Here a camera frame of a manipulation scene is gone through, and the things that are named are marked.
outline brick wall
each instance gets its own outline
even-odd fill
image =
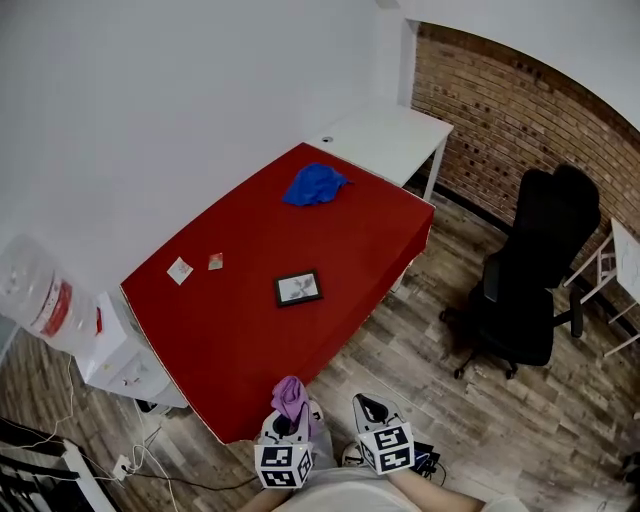
[[[438,182],[509,224],[527,169],[570,162],[585,171],[600,190],[603,219],[574,268],[604,240],[612,216],[640,234],[640,133],[557,70],[423,23],[412,106],[455,126]],[[630,300],[615,290],[608,295],[619,308]]]

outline blue cloth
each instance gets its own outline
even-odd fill
[[[282,200],[296,206],[328,203],[345,183],[349,181],[331,167],[311,164],[297,174]]]

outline water bottle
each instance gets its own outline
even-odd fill
[[[95,298],[27,235],[0,254],[0,313],[76,357],[92,352],[101,325]]]

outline chair armrest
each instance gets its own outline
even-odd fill
[[[566,324],[567,322],[571,322],[571,336],[573,336],[574,338],[579,338],[580,336],[582,336],[582,332],[584,329],[582,304],[580,303],[581,299],[582,294],[580,293],[580,290],[575,287],[572,288],[571,295],[569,297],[569,311],[560,313],[553,319],[554,327]]]
[[[500,284],[500,259],[492,254],[484,264],[482,274],[482,289],[484,296],[492,302],[498,302],[498,288]]]

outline table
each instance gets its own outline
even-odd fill
[[[314,162],[353,184],[330,203],[282,202]],[[287,375],[308,383],[320,372],[424,249],[433,214],[409,192],[301,144],[189,223],[122,291],[202,421],[222,442],[253,439],[273,386]],[[223,268],[207,270],[219,252]],[[167,275],[178,257],[194,269],[181,285]],[[310,269],[324,298],[278,308],[274,279]]]
[[[431,199],[453,126],[410,108],[375,100],[308,144],[403,187],[433,154],[424,200]]]
[[[605,252],[613,240],[613,252]],[[634,302],[609,320],[615,322],[622,315],[626,314],[632,307],[640,302],[640,243],[629,233],[620,222],[611,219],[611,233],[596,251],[584,262],[584,264],[564,283],[568,286],[578,275],[580,275],[592,262],[596,260],[597,284],[587,293],[581,303],[585,303],[599,290],[601,290],[614,277],[620,285],[631,295]],[[615,354],[640,338],[640,334],[631,337],[621,345],[607,352],[604,357]]]

